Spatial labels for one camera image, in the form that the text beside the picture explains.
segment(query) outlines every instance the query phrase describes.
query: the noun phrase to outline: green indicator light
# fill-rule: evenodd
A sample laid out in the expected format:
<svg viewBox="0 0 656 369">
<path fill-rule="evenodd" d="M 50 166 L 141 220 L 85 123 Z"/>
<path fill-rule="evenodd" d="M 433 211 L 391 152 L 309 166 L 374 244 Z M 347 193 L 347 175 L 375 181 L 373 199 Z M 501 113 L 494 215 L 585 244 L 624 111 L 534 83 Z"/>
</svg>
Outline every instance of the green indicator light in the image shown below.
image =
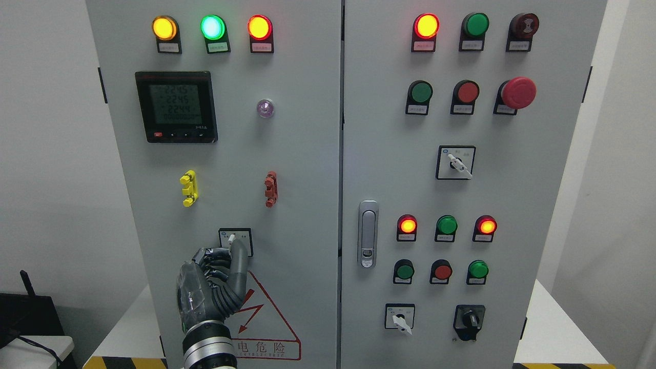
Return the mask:
<svg viewBox="0 0 656 369">
<path fill-rule="evenodd" d="M 208 15 L 201 21 L 201 32 L 206 39 L 220 39 L 226 33 L 226 24 L 223 23 L 223 19 Z"/>
<path fill-rule="evenodd" d="M 490 26 L 490 21 L 487 18 L 487 15 L 483 13 L 470 15 L 465 23 L 465 32 L 470 37 L 479 37 L 483 35 Z"/>
<path fill-rule="evenodd" d="M 474 278 L 485 278 L 489 273 L 485 261 L 479 260 L 469 264 L 469 274 Z"/>
<path fill-rule="evenodd" d="M 443 234 L 452 234 L 458 229 L 458 222 L 450 215 L 444 215 L 438 221 L 438 230 Z"/>
<path fill-rule="evenodd" d="M 396 275 L 401 279 L 410 279 L 415 273 L 415 270 L 409 265 L 402 265 L 396 269 Z"/>
<path fill-rule="evenodd" d="M 426 102 L 433 95 L 433 88 L 426 82 L 419 82 L 412 88 L 412 99 L 417 102 Z"/>
</svg>

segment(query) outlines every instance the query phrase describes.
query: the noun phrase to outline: yellow indicator light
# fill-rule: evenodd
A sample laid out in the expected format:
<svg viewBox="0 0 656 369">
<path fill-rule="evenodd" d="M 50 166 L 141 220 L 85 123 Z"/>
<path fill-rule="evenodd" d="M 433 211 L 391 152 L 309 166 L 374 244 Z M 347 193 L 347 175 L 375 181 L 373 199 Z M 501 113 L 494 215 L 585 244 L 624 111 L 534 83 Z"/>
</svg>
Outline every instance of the yellow indicator light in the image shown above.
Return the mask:
<svg viewBox="0 0 656 369">
<path fill-rule="evenodd" d="M 417 222 L 412 219 L 405 219 L 401 222 L 401 230 L 404 233 L 412 233 L 417 229 Z"/>
<path fill-rule="evenodd" d="M 170 16 L 161 15 L 153 20 L 153 33 L 158 39 L 169 41 L 178 34 L 178 26 Z"/>
<path fill-rule="evenodd" d="M 422 14 L 415 20 L 415 33 L 423 39 L 430 39 L 438 34 L 440 21 L 435 14 Z"/>
<path fill-rule="evenodd" d="M 481 230 L 481 233 L 490 234 L 497 229 L 497 224 L 494 221 L 486 220 L 478 228 Z"/>
<path fill-rule="evenodd" d="M 262 41 L 271 36 L 272 29 L 269 18 L 261 14 L 252 16 L 248 21 L 248 33 L 256 40 Z"/>
</svg>

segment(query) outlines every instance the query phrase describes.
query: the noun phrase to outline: white switch handle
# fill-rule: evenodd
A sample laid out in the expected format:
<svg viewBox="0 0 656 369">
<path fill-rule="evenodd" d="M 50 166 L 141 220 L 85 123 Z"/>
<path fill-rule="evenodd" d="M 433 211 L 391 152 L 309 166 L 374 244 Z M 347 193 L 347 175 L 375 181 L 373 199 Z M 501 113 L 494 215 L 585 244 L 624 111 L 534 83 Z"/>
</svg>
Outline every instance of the white switch handle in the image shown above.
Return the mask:
<svg viewBox="0 0 656 369">
<path fill-rule="evenodd" d="M 451 165 L 455 168 L 455 170 L 459 171 L 460 173 L 464 174 L 467 176 L 468 179 L 472 178 L 472 174 L 469 172 L 469 169 L 467 166 L 465 166 L 462 161 L 452 154 L 449 154 L 449 159 L 451 160 Z"/>
<path fill-rule="evenodd" d="M 406 336 L 412 335 L 412 328 L 410 328 L 410 326 L 405 322 L 404 318 L 398 315 L 394 315 L 392 317 L 392 321 L 394 322 L 394 326 L 399 330 L 399 332 L 405 334 Z"/>
</svg>

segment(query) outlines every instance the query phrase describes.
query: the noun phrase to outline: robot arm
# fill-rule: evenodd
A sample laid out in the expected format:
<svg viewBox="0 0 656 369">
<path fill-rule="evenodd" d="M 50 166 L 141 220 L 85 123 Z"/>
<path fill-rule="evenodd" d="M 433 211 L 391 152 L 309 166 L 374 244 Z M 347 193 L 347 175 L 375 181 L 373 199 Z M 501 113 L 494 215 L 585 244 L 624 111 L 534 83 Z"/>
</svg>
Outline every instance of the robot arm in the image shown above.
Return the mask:
<svg viewBox="0 0 656 369">
<path fill-rule="evenodd" d="M 221 269 L 230 266 L 228 274 Z M 230 330 L 223 323 L 243 305 L 248 251 L 240 241 L 230 249 L 201 248 L 180 268 L 178 310 L 185 338 L 185 369 L 236 368 Z M 210 278 L 217 278 L 215 283 Z"/>
</svg>

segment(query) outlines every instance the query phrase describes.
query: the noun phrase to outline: black cable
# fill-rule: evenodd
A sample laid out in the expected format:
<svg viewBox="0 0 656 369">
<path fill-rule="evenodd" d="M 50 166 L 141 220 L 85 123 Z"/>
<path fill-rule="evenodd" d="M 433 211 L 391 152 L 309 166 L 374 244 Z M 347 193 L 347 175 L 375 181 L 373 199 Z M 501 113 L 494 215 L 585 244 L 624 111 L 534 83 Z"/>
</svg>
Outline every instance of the black cable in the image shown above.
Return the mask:
<svg viewBox="0 0 656 369">
<path fill-rule="evenodd" d="M 40 343 L 38 343 L 38 342 L 34 342 L 34 341 L 32 341 L 31 339 L 29 339 L 29 338 L 25 338 L 25 337 L 21 337 L 21 336 L 18 336 L 18 337 L 16 337 L 16 338 L 18 338 L 18 339 L 20 339 L 21 341 L 27 343 L 28 345 L 32 345 L 32 346 L 34 346 L 34 347 L 38 347 L 38 348 L 40 348 L 40 349 L 44 349 L 44 350 L 46 350 L 46 352 L 48 352 L 50 355 L 54 356 L 54 359 L 57 361 L 57 368 L 59 368 L 59 366 L 60 366 L 61 364 L 64 363 L 64 362 L 62 362 L 62 359 L 60 359 L 59 356 L 57 356 L 57 353 L 54 352 L 53 349 L 49 349 L 48 347 L 45 347 L 44 345 L 42 345 L 42 344 L 40 344 Z"/>
</svg>

